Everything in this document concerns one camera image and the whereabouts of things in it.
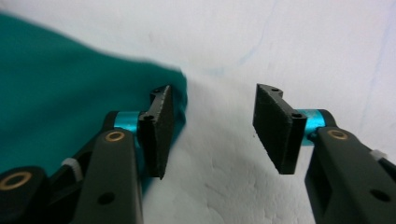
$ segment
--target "white surface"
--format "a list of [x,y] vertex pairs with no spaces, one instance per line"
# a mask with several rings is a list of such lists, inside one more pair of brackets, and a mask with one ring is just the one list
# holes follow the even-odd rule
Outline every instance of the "white surface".
[[313,223],[297,174],[280,176],[251,125],[256,83],[326,108],[396,162],[396,2],[0,0],[0,8],[132,59],[181,67],[187,126],[145,223]]

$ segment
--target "teal fabric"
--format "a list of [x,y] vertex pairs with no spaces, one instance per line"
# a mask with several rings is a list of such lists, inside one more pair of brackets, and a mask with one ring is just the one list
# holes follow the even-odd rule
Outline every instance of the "teal fabric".
[[176,139],[187,105],[180,72],[109,57],[0,14],[0,173],[38,165],[53,174],[99,131],[107,112],[148,110],[149,92],[167,84]]

